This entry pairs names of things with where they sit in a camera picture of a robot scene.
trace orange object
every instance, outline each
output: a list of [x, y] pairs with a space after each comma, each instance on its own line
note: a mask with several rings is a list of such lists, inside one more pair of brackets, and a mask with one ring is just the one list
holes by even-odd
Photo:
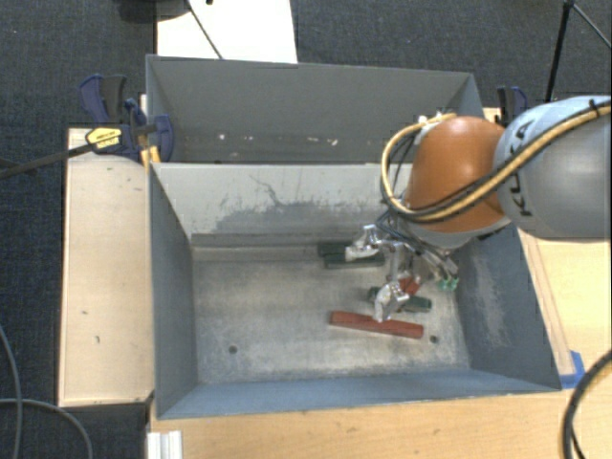
[[[441, 122], [421, 141], [412, 164], [405, 198], [412, 209], [426, 208], [491, 172], [504, 128], [494, 122], [459, 117]], [[480, 230], [503, 217], [496, 194], [428, 230], [452, 233]]]
[[379, 323], [372, 317], [345, 311], [332, 312], [329, 323], [343, 328], [384, 333], [387, 335], [394, 335], [395, 337], [406, 337], [408, 339], [420, 339], [423, 336], [424, 330], [423, 325], [418, 325], [416, 323], [396, 321], [393, 319]]
[[416, 280], [414, 280], [412, 277], [400, 279], [400, 288], [407, 295], [416, 295], [420, 287], [421, 285]]

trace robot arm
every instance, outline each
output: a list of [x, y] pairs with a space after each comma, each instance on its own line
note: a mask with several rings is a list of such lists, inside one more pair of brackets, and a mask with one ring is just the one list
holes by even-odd
[[[396, 197], [389, 181], [391, 159], [431, 124], [404, 195]], [[375, 299], [378, 321], [409, 300], [397, 270], [401, 256], [412, 268], [412, 280], [428, 272], [453, 289], [458, 274], [452, 251], [512, 222], [539, 238], [609, 239], [610, 98], [538, 106], [505, 130], [453, 115], [409, 126], [382, 153], [381, 180], [388, 211], [365, 227], [346, 256], [350, 261], [391, 252], [387, 284]]]

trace red wooden stick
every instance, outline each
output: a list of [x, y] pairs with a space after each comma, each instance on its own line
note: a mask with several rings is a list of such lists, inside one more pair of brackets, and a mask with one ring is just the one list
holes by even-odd
[[366, 332], [384, 333], [408, 339], [420, 339], [423, 336], [423, 325], [393, 319], [379, 323], [372, 317], [345, 311], [333, 311], [329, 322], [334, 326]]

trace bin floor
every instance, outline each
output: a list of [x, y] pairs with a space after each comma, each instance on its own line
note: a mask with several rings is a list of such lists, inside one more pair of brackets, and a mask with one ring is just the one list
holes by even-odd
[[322, 260], [194, 261], [200, 383], [378, 376], [468, 367], [454, 295], [438, 290], [433, 283], [419, 292], [431, 298], [430, 313], [394, 316], [423, 324], [422, 339], [328, 324], [335, 310], [371, 315], [368, 289], [381, 286], [386, 274], [386, 267], [325, 270]]

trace blue clamp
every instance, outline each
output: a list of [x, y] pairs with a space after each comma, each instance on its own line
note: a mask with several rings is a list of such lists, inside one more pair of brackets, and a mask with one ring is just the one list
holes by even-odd
[[527, 96], [518, 87], [497, 87], [497, 97], [501, 109], [497, 123], [504, 127], [508, 127], [513, 120], [529, 109]]
[[580, 355], [580, 353], [574, 350], [570, 350], [570, 356], [572, 358], [572, 361], [574, 362], [574, 368], [576, 372], [574, 374], [565, 374], [559, 376], [563, 389], [572, 389], [576, 387], [576, 385], [582, 379], [582, 376], [584, 376], [585, 372], [584, 363], [582, 362], [582, 356]]
[[[96, 126], [113, 125], [121, 130], [120, 144], [94, 151], [139, 162], [143, 146], [138, 144], [138, 136], [146, 136], [148, 144], [158, 146], [162, 162], [168, 162], [174, 149], [174, 130], [169, 116], [157, 116], [153, 124], [147, 125], [146, 114], [138, 103], [133, 98], [123, 101], [125, 81], [125, 76], [92, 75], [78, 87], [80, 105]], [[129, 122], [122, 120], [123, 110], [127, 112]]]

